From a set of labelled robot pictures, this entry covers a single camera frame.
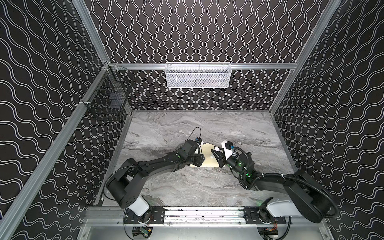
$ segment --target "gray marble tabletop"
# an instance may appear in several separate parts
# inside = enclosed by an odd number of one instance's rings
[[[293,172],[267,112],[134,112],[116,169],[131,157],[149,161],[164,156],[197,126],[204,142],[220,146],[228,140],[251,152],[260,172]],[[196,129],[191,138],[199,134]],[[259,206],[268,197],[286,196],[247,191],[228,168],[189,166],[148,180],[141,194],[162,206]],[[117,203],[105,199],[103,206]]]

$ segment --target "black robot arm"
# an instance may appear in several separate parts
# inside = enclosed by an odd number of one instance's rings
[[[175,172],[186,165],[200,167],[205,157],[201,154],[201,139],[187,140],[184,145],[164,157],[136,162],[130,158],[106,181],[106,187],[121,208],[129,208],[145,222],[151,208],[140,196],[145,182],[156,175]],[[338,215],[339,209],[328,193],[318,182],[303,171],[294,174],[261,173],[256,171],[250,152],[234,147],[224,141],[223,148],[215,147],[211,152],[219,167],[228,165],[231,171],[238,173],[239,184],[247,190],[269,190],[287,194],[297,210],[308,220],[319,223],[324,217]]]
[[[225,147],[231,150],[228,156],[224,148],[215,147],[211,152],[215,156],[219,167],[227,165],[231,171],[238,173],[240,185],[247,190],[269,190],[287,194],[300,214],[311,222],[319,223],[323,217],[338,215],[339,209],[332,199],[332,195],[304,171],[294,174],[261,173],[256,171],[250,152],[233,147],[227,142]]]
[[[199,138],[196,141],[187,140],[180,149],[151,161],[136,162],[133,158],[127,159],[109,178],[106,186],[120,207],[127,208],[137,200],[149,178],[175,172],[190,164],[200,167],[205,157],[201,154],[199,142]]]

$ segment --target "black mounting bracket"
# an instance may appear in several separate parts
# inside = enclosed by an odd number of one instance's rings
[[[260,215],[258,213],[259,207],[245,207],[244,208],[244,219],[247,224],[265,224],[260,220]],[[275,218],[277,224],[286,224],[284,217]]]
[[[164,223],[165,209],[163,207],[152,207],[150,224]],[[131,209],[124,215],[124,224],[143,224],[140,222],[140,217],[137,216]]]

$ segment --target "aluminum frame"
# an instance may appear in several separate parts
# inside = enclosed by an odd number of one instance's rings
[[[309,36],[307,42],[305,43],[303,49],[301,50],[298,58],[296,59],[297,67],[294,70],[291,70],[284,81],[283,85],[281,86],[275,100],[273,101],[271,107],[270,107],[270,113],[274,115],[280,106],[280,103],[283,101],[286,93],[288,92],[289,88],[291,87],[292,83],[295,81],[297,74],[300,72],[301,68],[303,67],[304,63],[307,61],[308,57],[310,56],[313,48],[317,44],[317,42],[320,39],[320,36],[324,32],[325,28],[328,26],[329,21],[331,20],[333,14],[337,10],[337,8],[340,5],[341,0],[330,0],[323,12],[321,13],[321,16],[319,20],[317,21],[316,26],[311,32],[311,35]]]
[[[285,143],[285,140],[283,138],[283,135],[281,134],[280,132],[280,129],[279,129],[279,126],[277,125],[276,123],[276,120],[275,120],[275,117],[273,115],[270,114],[270,117],[271,117],[271,121],[272,121],[272,124],[273,126],[275,127],[275,130],[277,132],[277,135],[279,136],[279,139],[280,139],[280,142],[281,144],[283,145],[283,148],[284,148],[284,151],[285,151],[285,154],[287,155],[287,158],[288,158],[288,161],[289,163],[291,164],[291,167],[293,169],[293,172],[296,172],[298,169],[295,165],[295,161],[293,160],[292,156],[291,156],[291,152],[289,151],[288,149],[288,146],[287,144]]]
[[[246,224],[243,217],[244,207],[164,207],[164,224],[149,224],[149,227],[272,227],[273,224]],[[88,207],[84,223],[86,227],[123,227],[124,210],[120,207]],[[141,227],[142,224],[125,224],[127,227]],[[304,217],[292,217],[294,227],[324,227],[324,223],[313,223]]]
[[[84,0],[72,0],[74,7],[77,10],[77,13],[79,14],[81,21],[83,22],[83,25],[85,27],[85,30],[87,30],[89,38],[91,39],[91,42],[93,46],[95,47],[95,50],[97,52],[97,55],[101,62],[110,62],[110,58],[107,54],[107,51],[105,50],[105,46],[103,42],[101,41],[100,35],[97,31],[97,28],[91,18],[91,14],[88,10],[87,5],[85,4]]]
[[[108,67],[109,66],[107,64],[104,64],[99,74],[84,94],[82,98],[84,102],[89,101],[89,98],[92,96],[93,92],[102,81],[105,73],[108,71]],[[21,189],[20,193],[17,195],[11,207],[5,213],[0,222],[1,240],[9,240],[12,237],[86,111],[87,107],[83,102],[80,102],[64,124],[59,134],[56,136],[55,140],[33,171],[32,175],[27,180],[26,184]]]
[[[297,63],[230,63],[233,70],[296,69]],[[111,63],[128,70],[165,70],[165,63]]]
[[[121,134],[120,134],[118,143],[116,145],[115,150],[113,151],[113,155],[112,155],[111,161],[109,162],[108,170],[106,171],[106,173],[104,175],[103,183],[101,184],[101,187],[99,189],[99,193],[98,193],[98,195],[96,197],[96,200],[94,202],[95,206],[100,201],[101,194],[103,192],[103,186],[104,186],[105,182],[107,181],[107,178],[112,174],[112,172],[114,171],[114,169],[116,167],[116,164],[118,162],[118,159],[119,159],[119,156],[120,156],[120,153],[121,153],[121,149],[122,149],[122,147],[124,145],[125,136],[127,136],[127,133],[128,133],[128,130],[129,130],[129,126],[131,125],[131,122],[132,122],[132,117],[133,117],[133,114],[128,115],[127,119],[125,120],[124,127],[121,130]]]

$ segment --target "cable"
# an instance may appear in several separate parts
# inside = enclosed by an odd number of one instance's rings
[[[292,220],[292,217],[289,216],[287,229],[285,230],[284,234],[281,237],[279,237],[278,239],[276,239],[276,240],[282,240],[282,239],[284,239],[287,236],[288,231],[289,231],[289,229],[291,227],[291,220]]]
[[[238,180],[239,180],[239,183],[240,185],[244,188],[244,189],[247,189],[248,185],[243,181],[243,175],[245,173],[246,169],[243,169],[240,173],[239,173],[239,177],[238,177]]]
[[[125,216],[126,212],[127,212],[127,208],[124,209],[124,215],[122,216],[122,225],[123,225],[123,227],[124,227],[125,235],[127,235],[127,237],[129,237],[129,239],[134,240],[133,238],[131,238],[131,237],[128,235],[127,231],[125,230],[124,216]]]
[[[250,162],[248,154],[243,149],[241,149],[239,147],[233,147],[233,149],[234,150],[239,150],[240,152],[244,153],[245,157],[247,158],[247,167],[248,167],[249,166],[249,162]]]
[[[199,135],[199,138],[201,137],[201,128],[200,128],[200,127],[195,127],[195,128],[192,130],[191,134],[189,134],[189,137],[187,138],[187,140],[191,137],[192,133],[195,131],[196,128],[200,129],[200,135]]]
[[[290,177],[290,176],[282,175],[282,174],[279,174],[279,173],[264,173],[263,175],[260,175],[260,176],[258,176],[257,178],[255,178],[255,179],[251,182],[250,187],[249,187],[247,190],[250,190],[250,189],[254,186],[255,182],[256,182],[258,179],[260,179],[260,178],[262,178],[262,177],[264,177],[264,176],[279,176],[279,177],[283,177],[283,178],[285,178],[285,179],[291,179],[291,180],[300,182],[300,183],[302,183],[302,184],[304,184],[304,185],[306,185],[306,186],[312,188],[313,190],[317,191],[318,193],[320,193],[321,195],[323,195],[325,198],[327,198],[328,201],[329,201],[329,202],[331,203],[331,205],[333,206],[333,208],[335,209],[335,213],[334,213],[334,214],[332,214],[332,215],[324,214],[324,217],[335,217],[335,216],[338,216],[338,215],[339,215],[339,213],[340,213],[340,209],[337,207],[337,204],[336,204],[335,201],[332,199],[332,197],[330,197],[328,194],[326,194],[325,192],[323,192],[321,189],[319,189],[319,188],[315,187],[314,185],[308,183],[307,181],[302,180],[302,179],[297,178],[297,177]]]
[[[105,183],[104,183],[104,185],[103,185],[103,195],[104,195],[106,198],[108,198],[109,200],[112,200],[112,201],[116,201],[115,199],[112,199],[112,198],[107,197],[107,195],[106,195],[105,192],[104,192],[105,185],[107,184],[107,182],[111,179],[111,177],[112,177],[115,173],[117,173],[118,171],[123,170],[123,169],[125,169],[125,168],[129,168],[129,167],[136,167],[136,166],[128,166],[128,167],[120,168],[120,169],[114,171],[114,172],[107,178],[107,180],[105,181]]]
[[[201,145],[200,145],[200,143],[197,143],[198,145],[199,145],[199,147],[197,148],[197,149],[199,149],[200,150],[200,152],[198,152],[198,153],[201,153],[202,151],[203,151],[203,149],[201,148]]]
[[[231,170],[232,175],[233,175],[236,179],[239,179],[239,178],[236,177],[236,175],[233,173],[232,168],[230,168],[230,170]]]

